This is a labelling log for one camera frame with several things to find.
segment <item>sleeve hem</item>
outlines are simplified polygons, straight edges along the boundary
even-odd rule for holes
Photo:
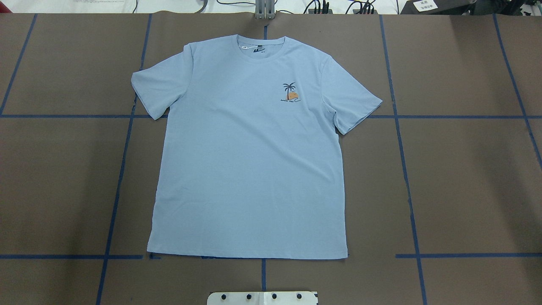
[[[354,129],[359,123],[361,123],[363,120],[365,120],[368,116],[371,115],[371,113],[373,113],[375,110],[377,110],[380,105],[382,105],[382,100],[381,99],[377,99],[376,101],[378,101],[376,103],[375,106],[373,106],[373,108],[371,109],[371,111],[369,111],[368,113],[366,113],[363,117],[360,117],[359,120],[357,120],[357,122],[355,122],[354,124],[351,124],[346,130],[341,128],[339,129],[340,133],[345,135],[347,134],[350,130]]]
[[[151,118],[153,120],[157,120],[159,119],[163,113],[154,113],[154,111],[151,111],[151,109],[148,107],[148,104],[147,104],[147,99],[146,98],[143,98],[141,96],[141,94],[139,93],[139,90],[138,90],[138,87],[139,87],[139,82],[136,80],[136,78],[132,77],[132,87],[134,88],[134,91],[135,93],[137,94],[139,100],[141,101],[141,103],[143,104],[143,107],[145,108],[145,110],[147,111],[147,113],[151,116]]]

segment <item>metal bracket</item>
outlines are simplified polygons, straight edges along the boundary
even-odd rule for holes
[[[211,293],[207,305],[318,305],[315,291]]]
[[[274,19],[275,0],[256,0],[256,19]]]

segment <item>brown work surface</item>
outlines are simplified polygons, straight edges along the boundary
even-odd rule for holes
[[[333,305],[540,304],[540,20],[496,19],[529,117],[492,16],[0,14],[0,303],[204,305],[267,288]],[[131,74],[264,26],[384,100],[339,136],[349,257],[146,252],[167,118],[139,101],[131,115]]]

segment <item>red object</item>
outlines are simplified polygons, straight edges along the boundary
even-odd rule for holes
[[[2,3],[2,1],[0,1],[0,12],[12,12],[8,9],[7,6],[4,5],[4,3]]]

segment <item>short sleeve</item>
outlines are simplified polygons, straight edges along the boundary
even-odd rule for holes
[[[135,93],[153,119],[180,99],[192,78],[193,59],[190,45],[181,53],[132,74]]]
[[[322,68],[321,90],[324,103],[334,112],[335,126],[343,135],[382,103],[331,57]]]

